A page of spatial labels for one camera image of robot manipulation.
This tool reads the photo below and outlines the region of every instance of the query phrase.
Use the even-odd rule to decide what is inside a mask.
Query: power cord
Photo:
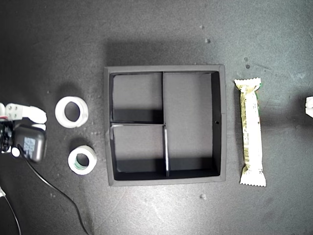
[[[15,215],[15,213],[14,213],[13,208],[11,207],[11,204],[10,204],[9,200],[6,198],[6,194],[5,194],[5,192],[1,189],[1,187],[0,187],[0,197],[4,197],[4,198],[5,198],[5,200],[6,200],[6,202],[8,203],[8,205],[9,205],[9,207],[10,207],[10,209],[11,209],[11,212],[12,212],[12,214],[14,215],[14,218],[15,218],[16,224],[17,224],[17,226],[18,226],[18,229],[19,229],[19,235],[22,235],[22,233],[21,233],[21,228],[20,228],[20,224],[19,224],[19,221],[18,221],[18,219],[17,219],[17,217],[16,217],[16,215]]]
[[[86,228],[85,228],[85,226],[84,226],[82,217],[81,217],[81,215],[80,215],[80,212],[79,212],[79,209],[78,209],[76,203],[75,203],[69,196],[67,196],[65,193],[63,193],[62,191],[60,191],[59,189],[57,189],[55,186],[53,186],[52,184],[50,184],[47,180],[44,179],[44,177],[42,177],[42,176],[37,172],[37,170],[31,165],[31,163],[29,162],[29,160],[26,158],[26,156],[25,156],[25,154],[24,154],[24,150],[23,150],[23,148],[21,147],[21,145],[19,145],[19,144],[18,144],[18,149],[19,149],[19,151],[20,151],[22,157],[23,157],[24,160],[26,161],[27,165],[28,165],[29,168],[35,173],[35,175],[36,175],[39,179],[41,179],[46,185],[48,185],[50,188],[52,188],[52,189],[54,189],[55,191],[57,191],[58,193],[60,193],[62,196],[64,196],[67,200],[69,200],[69,201],[72,203],[72,205],[75,207],[76,213],[77,213],[77,215],[78,215],[78,219],[79,219],[80,225],[82,226],[82,228],[83,228],[83,230],[85,231],[85,233],[86,233],[87,235],[90,235],[90,234],[87,232],[87,230],[86,230]]]

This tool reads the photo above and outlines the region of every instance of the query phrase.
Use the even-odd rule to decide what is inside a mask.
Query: tape roll
[[[65,115],[65,107],[70,103],[75,103],[79,108],[79,117],[76,121],[68,120]],[[86,102],[75,96],[66,96],[59,100],[57,105],[55,106],[55,117],[57,121],[66,128],[74,128],[80,127],[81,125],[85,124],[88,120],[88,106]]]
[[[77,161],[77,155],[78,154],[84,154],[89,159],[88,166],[81,165]],[[90,148],[87,145],[79,146],[75,148],[68,156],[68,165],[69,168],[74,171],[78,175],[86,175],[90,173],[97,163],[97,156],[96,153],[92,148]]]

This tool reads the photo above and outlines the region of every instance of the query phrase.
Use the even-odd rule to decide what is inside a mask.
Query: wrapped candy bar
[[[246,164],[242,171],[240,184],[266,186],[262,166],[259,106],[255,94],[261,85],[261,79],[235,80],[235,84],[240,90],[241,121]]]

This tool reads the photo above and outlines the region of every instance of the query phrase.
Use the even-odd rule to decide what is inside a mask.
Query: black cardboard tray
[[[224,66],[105,68],[111,186],[225,180]]]

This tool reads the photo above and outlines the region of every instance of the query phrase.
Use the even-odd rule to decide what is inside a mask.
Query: small hole
[[[77,121],[79,118],[80,111],[77,106],[77,104],[70,102],[67,104],[65,107],[65,116],[68,118],[70,121]]]
[[[77,162],[82,166],[89,166],[89,158],[82,153],[77,154]]]

